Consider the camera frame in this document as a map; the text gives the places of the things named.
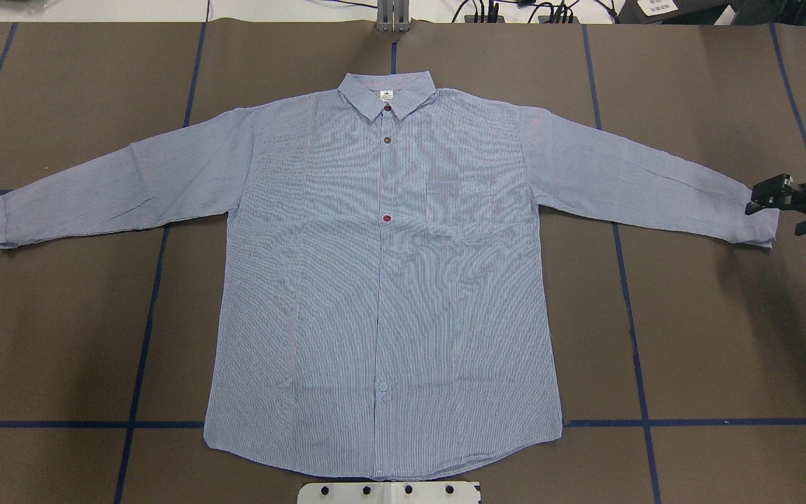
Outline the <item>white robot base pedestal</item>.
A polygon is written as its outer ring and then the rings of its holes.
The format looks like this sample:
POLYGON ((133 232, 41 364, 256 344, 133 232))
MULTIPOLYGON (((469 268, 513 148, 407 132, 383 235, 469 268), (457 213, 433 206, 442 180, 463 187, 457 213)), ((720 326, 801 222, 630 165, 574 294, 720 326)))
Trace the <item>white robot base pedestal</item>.
POLYGON ((478 482, 323 482, 305 484, 297 503, 482 503, 478 482))

